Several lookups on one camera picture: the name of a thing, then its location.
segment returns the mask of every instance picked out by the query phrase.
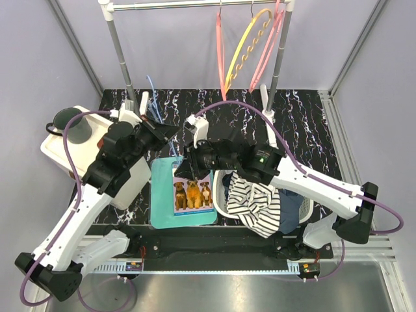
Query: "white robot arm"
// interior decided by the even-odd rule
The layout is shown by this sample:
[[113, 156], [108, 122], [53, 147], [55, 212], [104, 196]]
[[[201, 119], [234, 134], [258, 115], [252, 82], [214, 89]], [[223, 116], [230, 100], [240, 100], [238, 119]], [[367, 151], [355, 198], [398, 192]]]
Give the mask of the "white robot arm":
[[[127, 208], [149, 181], [150, 169], [144, 155], [148, 151], [159, 151], [179, 130], [177, 126], [161, 125], [145, 116], [139, 118], [125, 107], [118, 115], [119, 121], [109, 127], [95, 161], [82, 178], [81, 195], [75, 195], [43, 243], [33, 253], [19, 254], [15, 261], [27, 274], [40, 260], [31, 274], [31, 281], [60, 301], [68, 299], [78, 289], [82, 278], [97, 266], [138, 245], [140, 234], [122, 228], [78, 250], [81, 239], [104, 208], [110, 203]], [[78, 196], [81, 202], [75, 209], [75, 203], [80, 200]], [[60, 233], [57, 240], [47, 249], [57, 233]]]
[[[282, 151], [268, 144], [249, 146], [244, 139], [207, 140], [208, 121], [191, 116], [185, 127], [194, 134], [194, 141], [185, 147], [184, 161], [175, 175], [186, 179], [201, 179], [210, 170], [236, 170], [244, 179], [291, 190], [330, 208], [333, 213], [302, 229], [303, 243], [313, 249], [339, 239], [356, 244], [367, 243], [374, 205], [356, 197], [376, 199], [378, 187], [372, 183], [352, 185], [300, 165], [301, 172]], [[341, 192], [309, 176], [341, 187]]]

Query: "dog picture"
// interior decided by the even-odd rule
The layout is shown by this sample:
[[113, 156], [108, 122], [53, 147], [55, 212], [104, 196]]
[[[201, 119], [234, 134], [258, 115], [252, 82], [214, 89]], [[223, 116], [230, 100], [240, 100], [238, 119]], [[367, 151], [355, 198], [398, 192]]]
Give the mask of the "dog picture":
[[199, 209], [202, 207], [202, 193], [198, 187], [197, 181], [187, 181], [188, 190], [187, 190], [187, 199], [188, 207], [190, 209]]
[[200, 185], [202, 187], [202, 205], [209, 206], [211, 208], [213, 206], [213, 198], [211, 196], [211, 190], [209, 189], [209, 183], [201, 182]]
[[188, 205], [187, 201], [187, 193], [183, 188], [184, 182], [176, 182], [174, 183], [175, 187], [175, 209], [176, 211], [180, 209], [186, 209]]

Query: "clothes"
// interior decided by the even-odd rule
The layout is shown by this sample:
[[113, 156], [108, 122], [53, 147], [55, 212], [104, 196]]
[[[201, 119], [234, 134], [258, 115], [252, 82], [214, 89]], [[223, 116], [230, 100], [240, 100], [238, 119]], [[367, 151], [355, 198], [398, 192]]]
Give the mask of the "clothes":
[[[229, 214], [239, 215], [240, 220], [245, 226], [254, 230], [262, 237], [269, 237], [271, 234], [267, 236], [266, 234], [270, 232], [270, 229], [274, 230], [272, 233], [280, 231], [283, 234], [288, 234], [296, 229], [299, 224], [299, 208], [304, 200], [303, 196], [289, 190], [278, 189], [276, 191], [274, 190], [274, 187], [249, 183], [246, 180], [239, 178], [238, 175], [233, 172], [232, 174], [225, 175], [222, 179], [226, 200], [228, 200], [229, 197], [229, 192], [231, 190], [230, 184], [233, 177], [234, 179], [239, 179], [238, 181], [240, 181], [242, 185], [238, 186], [243, 189], [239, 190], [236, 188], [234, 190], [233, 188], [233, 194], [231, 196], [234, 200], [231, 201], [231, 204], [227, 203]], [[268, 203], [271, 202], [272, 198], [274, 198], [275, 205], [270, 207], [270, 204]], [[279, 218], [276, 215], [272, 217], [272, 220], [264, 217], [264, 215], [270, 216], [270, 213], [267, 213], [268, 210], [266, 210], [260, 219], [260, 210], [266, 208], [270, 209], [274, 214], [279, 212]], [[273, 226], [264, 222], [263, 219], [272, 222]]]

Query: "marble surface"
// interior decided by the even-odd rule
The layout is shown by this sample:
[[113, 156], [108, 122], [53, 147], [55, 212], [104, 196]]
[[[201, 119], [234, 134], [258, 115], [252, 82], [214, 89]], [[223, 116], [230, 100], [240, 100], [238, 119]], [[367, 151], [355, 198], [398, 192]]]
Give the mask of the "marble surface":
[[[149, 90], [137, 90], [138, 99], [141, 93]], [[126, 98], [125, 90], [106, 90], [101, 101], [100, 109], [119, 108]], [[262, 109], [260, 91], [252, 94], [247, 90], [230, 90], [228, 99], [243, 101], [258, 109]], [[202, 108], [221, 101], [219, 90], [157, 90], [157, 102], [161, 116], [166, 124], [183, 125], [187, 116]], [[301, 163], [336, 179], [341, 178], [335, 151], [333, 148], [325, 113], [316, 90], [278, 90], [274, 99], [276, 111], [276, 129], [282, 134], [291, 151]], [[249, 143], [267, 141], [265, 123], [248, 109], [237, 105], [224, 105], [207, 112], [210, 128], [210, 139], [226, 138], [233, 128], [241, 130]], [[180, 154], [185, 142], [191, 140], [191, 135], [182, 129], [174, 137], [173, 142]], [[166, 146], [162, 151], [149, 152], [146, 160], [150, 163], [157, 157], [172, 156]], [[150, 185], [147, 184], [126, 211], [119, 211], [108, 206], [97, 217], [95, 224], [149, 224], [150, 219]], [[330, 211], [315, 203], [311, 221], [317, 221]], [[239, 226], [239, 220], [224, 218], [218, 215], [215, 225]]]

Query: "teal mat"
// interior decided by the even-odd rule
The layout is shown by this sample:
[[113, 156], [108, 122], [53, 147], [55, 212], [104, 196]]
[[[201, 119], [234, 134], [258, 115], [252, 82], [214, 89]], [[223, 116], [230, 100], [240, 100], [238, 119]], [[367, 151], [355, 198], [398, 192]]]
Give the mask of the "teal mat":
[[158, 158], [151, 164], [150, 224], [156, 229], [167, 229], [214, 223], [216, 210], [208, 213], [174, 215], [172, 164], [176, 161], [182, 161], [182, 157]]

